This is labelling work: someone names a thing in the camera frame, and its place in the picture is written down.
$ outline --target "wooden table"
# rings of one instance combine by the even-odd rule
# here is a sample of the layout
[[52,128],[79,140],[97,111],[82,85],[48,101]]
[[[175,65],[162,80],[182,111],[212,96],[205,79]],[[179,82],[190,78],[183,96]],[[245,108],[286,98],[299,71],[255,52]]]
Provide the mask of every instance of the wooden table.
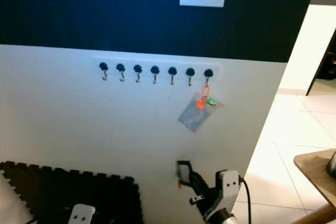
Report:
[[295,165],[329,202],[293,224],[324,224],[336,219],[336,179],[327,173],[327,164],[336,149],[298,155]]

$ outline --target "black puzzle mat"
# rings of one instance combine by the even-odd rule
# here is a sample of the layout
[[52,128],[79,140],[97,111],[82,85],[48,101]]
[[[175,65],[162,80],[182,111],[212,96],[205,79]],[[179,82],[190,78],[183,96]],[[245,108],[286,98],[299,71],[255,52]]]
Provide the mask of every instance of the black puzzle mat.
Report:
[[0,163],[0,170],[38,224],[67,224],[76,204],[96,208],[92,224],[143,223],[139,187],[132,177],[14,162]]

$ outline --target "dark blue wall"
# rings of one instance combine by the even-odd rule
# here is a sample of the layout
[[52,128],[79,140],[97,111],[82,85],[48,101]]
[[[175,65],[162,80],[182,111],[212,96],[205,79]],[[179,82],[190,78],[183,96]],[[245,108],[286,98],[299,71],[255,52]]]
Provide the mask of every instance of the dark blue wall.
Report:
[[0,43],[286,62],[310,0],[1,0]]

